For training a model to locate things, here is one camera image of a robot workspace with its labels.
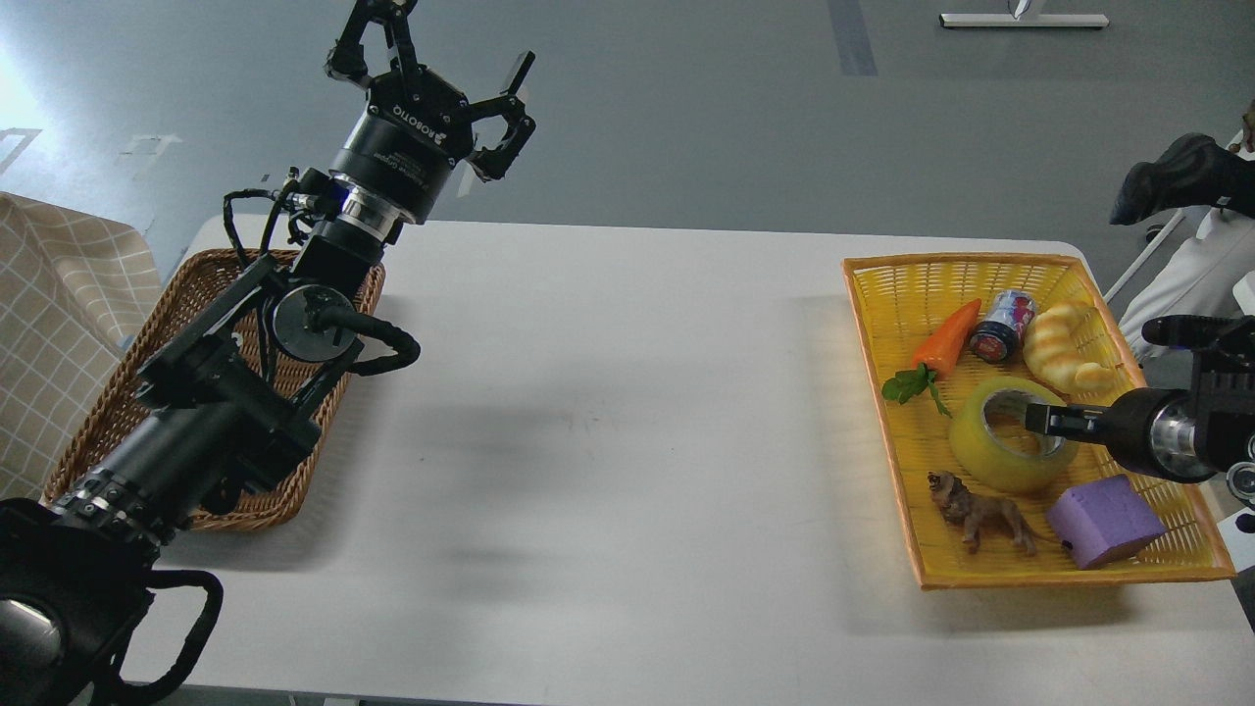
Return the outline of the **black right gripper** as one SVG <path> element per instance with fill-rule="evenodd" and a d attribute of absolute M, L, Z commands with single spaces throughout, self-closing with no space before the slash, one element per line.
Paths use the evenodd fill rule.
<path fill-rule="evenodd" d="M 1130 472 L 1192 485 L 1202 482 L 1202 461 L 1187 401 L 1183 389 L 1138 387 L 1111 408 L 1028 403 L 1024 426 L 1043 436 L 1104 445 Z"/>

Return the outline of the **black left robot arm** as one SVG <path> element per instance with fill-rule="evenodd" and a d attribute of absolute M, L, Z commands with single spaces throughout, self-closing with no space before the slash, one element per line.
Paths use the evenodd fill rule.
<path fill-rule="evenodd" d="M 533 134 L 520 89 L 471 102 L 418 61 L 413 1 L 358 1 L 326 74 L 363 115 L 328 173 L 223 198 L 241 273 L 148 357 L 148 416 L 54 502 L 3 502 L 3 702 L 152 705 L 188 678 L 223 608 L 206 571 L 156 562 L 195 510 L 233 510 L 318 450 L 319 408 L 348 375 L 408 367 L 420 344 L 354 307 L 403 227 L 458 164 L 501 179 Z"/>

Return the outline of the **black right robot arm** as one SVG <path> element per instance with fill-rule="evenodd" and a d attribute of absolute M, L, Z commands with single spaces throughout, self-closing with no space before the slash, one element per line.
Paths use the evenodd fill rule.
<path fill-rule="evenodd" d="M 1254 497 L 1254 319 L 1150 319 L 1151 344 L 1194 356 L 1187 389 L 1136 387 L 1108 408 L 1027 406 L 1024 428 L 1106 446 L 1121 468 L 1168 482 L 1224 475 L 1237 502 Z"/>

